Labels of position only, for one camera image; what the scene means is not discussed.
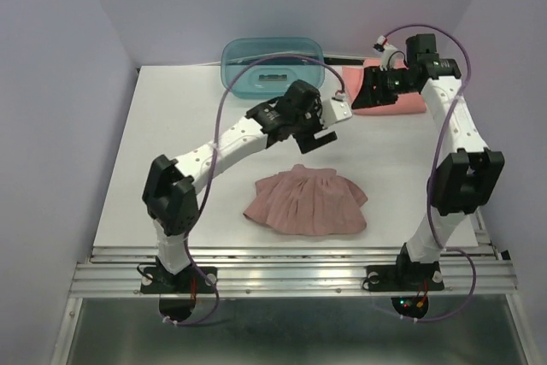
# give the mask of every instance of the glass panel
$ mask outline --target glass panel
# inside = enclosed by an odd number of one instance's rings
[[[163,324],[153,299],[84,302],[69,363],[524,364],[502,296],[475,297],[457,317],[413,324],[379,312],[372,298],[223,301],[214,325]],[[428,316],[461,297],[434,297]],[[211,302],[200,305],[206,310]],[[376,300],[390,308],[389,298]]]

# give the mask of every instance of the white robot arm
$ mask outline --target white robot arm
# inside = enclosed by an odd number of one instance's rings
[[[199,217],[197,194],[207,185],[217,150],[214,175],[236,162],[292,136],[304,154],[336,139],[330,132],[315,135],[350,119],[349,104],[328,98],[321,101],[317,89],[297,80],[284,96],[260,103],[213,141],[168,160],[157,157],[150,167],[143,200],[154,221],[158,237],[158,262],[169,275],[188,267],[184,242]]]
[[[463,97],[457,64],[437,53],[434,34],[407,39],[407,68],[392,68],[397,48],[380,37],[374,48],[382,53],[379,67],[365,68],[362,88],[353,109],[393,104],[402,93],[418,91],[441,132],[449,107],[458,98],[444,135],[439,163],[434,173],[431,202],[432,222],[442,246],[466,215],[486,204],[502,171],[501,152],[491,151],[480,137]],[[393,266],[367,267],[370,291],[415,291],[427,283],[430,291],[444,289],[438,260],[441,249],[433,236],[427,214],[414,236],[407,241]]]

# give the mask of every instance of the pink cloth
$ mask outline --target pink cloth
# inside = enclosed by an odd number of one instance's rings
[[[360,233],[367,226],[360,207],[365,193],[333,168],[297,164],[256,182],[256,198],[244,215],[285,234]]]
[[[379,59],[365,59],[363,67],[379,66]],[[404,68],[402,61],[395,62],[395,68]],[[353,102],[363,81],[364,70],[362,68],[342,68],[342,76],[350,101]],[[412,115],[414,113],[425,113],[426,103],[420,93],[401,94],[395,104],[389,106],[372,107],[370,109],[353,110],[356,115]]]

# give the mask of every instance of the black joint motor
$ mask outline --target black joint motor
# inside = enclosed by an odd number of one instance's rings
[[[474,213],[488,203],[504,164],[501,151],[450,153],[435,172],[431,205],[441,215]]]
[[[407,38],[406,45],[406,68],[382,70],[371,66],[364,69],[364,81],[351,104],[352,109],[394,104],[399,94],[421,91],[429,79],[441,76],[461,78],[462,73],[454,59],[439,57],[434,34],[417,34]]]
[[[158,156],[150,165],[143,192],[149,216],[160,222],[167,236],[189,232],[199,216],[194,179],[182,175],[176,163]]]
[[[262,126],[262,132],[268,135],[268,147],[293,136],[300,152],[305,154],[337,138],[335,132],[315,138],[315,134],[323,130],[322,110],[319,90],[303,80],[296,80],[283,96],[258,104],[246,117]]]

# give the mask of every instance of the white table surface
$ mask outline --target white table surface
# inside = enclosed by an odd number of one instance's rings
[[[326,74],[324,96],[338,89]],[[212,139],[223,92],[216,66],[142,67],[97,230],[96,247],[147,247],[156,232],[141,200],[151,161],[185,154]],[[230,96],[221,130],[259,103]],[[354,116],[335,127],[338,141],[303,156],[290,140],[250,156],[215,179],[202,219],[190,236],[192,247],[399,247],[409,239],[426,209],[426,179],[437,137],[429,114]],[[276,233],[247,221],[243,210],[255,196],[256,180],[302,163],[336,168],[368,195],[362,212],[367,229],[357,235],[308,238]],[[449,245],[476,246],[471,218]]]

